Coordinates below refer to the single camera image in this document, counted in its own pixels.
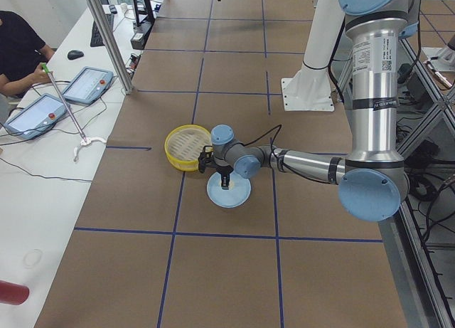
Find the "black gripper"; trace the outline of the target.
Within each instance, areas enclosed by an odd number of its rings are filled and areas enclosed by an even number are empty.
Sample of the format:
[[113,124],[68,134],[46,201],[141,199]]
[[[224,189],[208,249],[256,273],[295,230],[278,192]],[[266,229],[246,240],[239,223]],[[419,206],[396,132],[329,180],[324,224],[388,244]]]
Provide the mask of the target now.
[[221,188],[223,190],[229,189],[230,186],[230,174],[232,173],[232,167],[227,166],[217,166],[216,171],[221,175]]

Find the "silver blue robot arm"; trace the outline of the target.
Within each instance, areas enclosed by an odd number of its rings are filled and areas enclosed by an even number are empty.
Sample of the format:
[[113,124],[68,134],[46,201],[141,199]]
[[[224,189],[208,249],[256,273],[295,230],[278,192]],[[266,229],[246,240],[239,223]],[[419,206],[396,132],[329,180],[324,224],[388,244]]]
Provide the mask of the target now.
[[404,201],[409,183],[404,159],[396,150],[397,46],[417,31],[421,0],[317,0],[301,69],[282,80],[287,111],[327,110],[328,70],[342,34],[353,47],[352,98],[346,110],[352,150],[324,156],[273,144],[256,147],[235,138],[231,127],[212,129],[213,151],[200,166],[216,172],[207,184],[210,200],[233,208],[251,192],[250,179],[262,168],[291,172],[310,181],[338,186],[347,212],[364,221],[393,216]]

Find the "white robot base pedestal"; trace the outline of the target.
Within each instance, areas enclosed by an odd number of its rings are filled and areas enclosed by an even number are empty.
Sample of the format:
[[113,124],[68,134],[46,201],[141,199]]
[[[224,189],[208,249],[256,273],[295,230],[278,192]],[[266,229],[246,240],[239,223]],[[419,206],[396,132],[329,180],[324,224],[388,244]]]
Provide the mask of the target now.
[[317,1],[301,69],[282,79],[286,111],[334,111],[328,67],[344,18],[338,0]]

